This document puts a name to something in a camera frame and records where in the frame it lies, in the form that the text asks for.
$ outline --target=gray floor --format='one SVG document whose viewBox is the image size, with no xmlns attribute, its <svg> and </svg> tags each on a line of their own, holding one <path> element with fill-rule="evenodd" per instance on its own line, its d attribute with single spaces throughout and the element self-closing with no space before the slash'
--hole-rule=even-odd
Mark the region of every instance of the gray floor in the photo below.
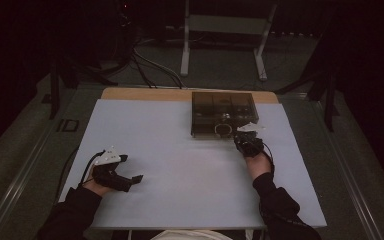
<svg viewBox="0 0 384 240">
<path fill-rule="evenodd" d="M 299 78 L 316 43 L 311 38 L 270 36 L 263 54 L 269 79 L 264 83 L 257 78 L 247 42 L 231 49 L 193 45 L 189 76 L 182 80 L 189 88 L 274 91 Z M 178 40 L 164 45 L 149 41 L 137 51 L 178 73 L 181 47 Z M 175 86 L 167 75 L 144 70 L 156 85 Z M 120 86 L 144 87 L 133 65 L 109 78 Z M 309 87 L 278 97 L 327 220 L 328 226 L 318 231 L 323 239 L 384 239 L 384 173 L 341 93 L 336 93 L 339 116 L 334 117 L 335 132 L 330 133 L 321 121 L 323 103 L 304 98 Z M 40 103 L 49 93 L 49 79 L 38 88 L 37 97 L 0 139 L 0 239 L 34 238 L 54 202 L 64 163 L 80 144 L 104 86 L 84 77 L 77 90 L 63 91 L 63 108 L 54 121 L 48 120 L 50 106 Z M 56 131 L 60 119 L 79 120 L 79 129 Z M 111 233 L 91 229 L 86 235 L 109 239 Z"/>
</svg>

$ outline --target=white cloth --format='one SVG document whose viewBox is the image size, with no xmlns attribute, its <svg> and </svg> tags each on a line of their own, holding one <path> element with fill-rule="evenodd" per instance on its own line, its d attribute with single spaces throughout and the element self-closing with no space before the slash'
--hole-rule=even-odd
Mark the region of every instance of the white cloth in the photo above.
<svg viewBox="0 0 384 240">
<path fill-rule="evenodd" d="M 210 230 L 166 230 L 151 240 L 232 240 Z"/>
</svg>

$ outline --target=white tabletop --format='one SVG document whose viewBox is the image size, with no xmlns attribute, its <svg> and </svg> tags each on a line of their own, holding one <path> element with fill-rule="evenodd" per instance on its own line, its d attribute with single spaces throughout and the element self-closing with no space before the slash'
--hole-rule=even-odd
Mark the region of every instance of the white tabletop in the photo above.
<svg viewBox="0 0 384 240">
<path fill-rule="evenodd" d="M 307 169 L 281 104 L 256 104 L 259 132 L 275 160 L 275 183 L 301 205 L 299 216 L 325 226 Z M 89 159 L 114 146 L 127 154 L 119 175 L 144 175 L 128 193 L 107 194 L 92 227 L 105 229 L 261 228 L 258 195 L 232 140 L 190 135 L 191 103 L 98 100 L 63 189 L 76 187 Z"/>
</svg>

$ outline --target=left hand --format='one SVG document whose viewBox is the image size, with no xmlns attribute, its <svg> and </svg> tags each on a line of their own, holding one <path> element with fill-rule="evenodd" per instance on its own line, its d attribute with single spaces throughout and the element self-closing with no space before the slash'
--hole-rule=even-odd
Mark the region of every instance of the left hand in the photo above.
<svg viewBox="0 0 384 240">
<path fill-rule="evenodd" d="M 95 180 L 93 180 L 92 172 L 94 168 L 95 168 L 95 165 L 92 166 L 89 172 L 89 176 L 87 177 L 86 182 L 83 184 L 83 187 L 103 197 L 106 193 L 113 191 L 113 189 L 99 185 L 98 183 L 95 182 Z"/>
</svg>

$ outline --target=wooden table edge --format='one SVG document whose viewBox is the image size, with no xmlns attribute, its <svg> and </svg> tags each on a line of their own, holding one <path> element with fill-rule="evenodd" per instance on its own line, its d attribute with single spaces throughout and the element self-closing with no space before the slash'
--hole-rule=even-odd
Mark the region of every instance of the wooden table edge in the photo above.
<svg viewBox="0 0 384 240">
<path fill-rule="evenodd" d="M 191 101 L 192 92 L 242 92 L 251 93 L 255 103 L 279 103 L 273 92 L 267 91 L 237 91 L 218 89 L 171 89 L 171 88 L 121 88 L 108 87 L 104 89 L 101 99 L 107 100 L 148 100 L 148 101 Z"/>
</svg>

